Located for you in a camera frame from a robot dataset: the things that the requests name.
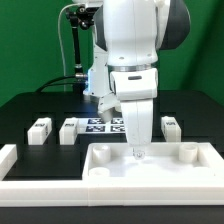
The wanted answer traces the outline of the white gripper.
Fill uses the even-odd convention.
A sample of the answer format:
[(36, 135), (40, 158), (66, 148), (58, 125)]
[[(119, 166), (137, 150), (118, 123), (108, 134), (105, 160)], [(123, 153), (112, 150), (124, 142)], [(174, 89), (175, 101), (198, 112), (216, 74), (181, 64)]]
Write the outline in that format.
[[(157, 97), (158, 71), (151, 68), (136, 72), (111, 74), (113, 91), (120, 102), (126, 139), (130, 146), (146, 146), (151, 143), (153, 127), (153, 99)], [(138, 150), (132, 148), (135, 159)], [(140, 159), (145, 151), (139, 151)]]

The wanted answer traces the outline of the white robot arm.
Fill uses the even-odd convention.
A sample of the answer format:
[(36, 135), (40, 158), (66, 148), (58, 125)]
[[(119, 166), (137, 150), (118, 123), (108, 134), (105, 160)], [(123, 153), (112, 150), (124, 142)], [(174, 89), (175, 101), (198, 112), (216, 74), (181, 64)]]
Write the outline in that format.
[(190, 32), (184, 0), (89, 0), (95, 4), (95, 43), (107, 54), (109, 92), (99, 98), (106, 122), (121, 110), (127, 143), (137, 159), (152, 139), (159, 50), (177, 48)]

